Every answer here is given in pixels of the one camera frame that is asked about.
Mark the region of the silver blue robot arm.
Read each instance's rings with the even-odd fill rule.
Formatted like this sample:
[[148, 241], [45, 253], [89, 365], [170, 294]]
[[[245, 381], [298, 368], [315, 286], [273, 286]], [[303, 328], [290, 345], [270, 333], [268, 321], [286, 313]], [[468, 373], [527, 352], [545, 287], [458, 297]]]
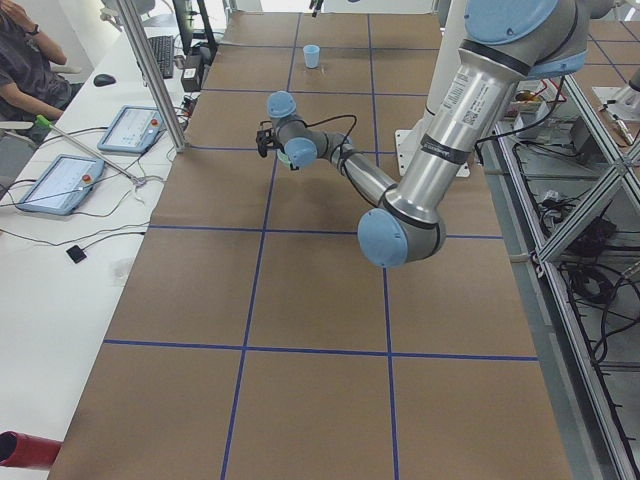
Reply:
[[526, 79], [578, 71], [590, 21], [612, 7], [610, 1], [469, 1], [463, 12], [449, 13], [464, 29], [461, 63], [400, 182], [371, 164], [348, 135], [310, 129], [286, 91], [267, 100], [271, 126], [257, 132], [258, 151], [278, 150], [291, 169], [326, 159], [345, 176], [373, 207], [358, 224], [371, 263], [388, 268], [426, 259], [446, 238], [439, 203], [505, 111], [509, 94]]

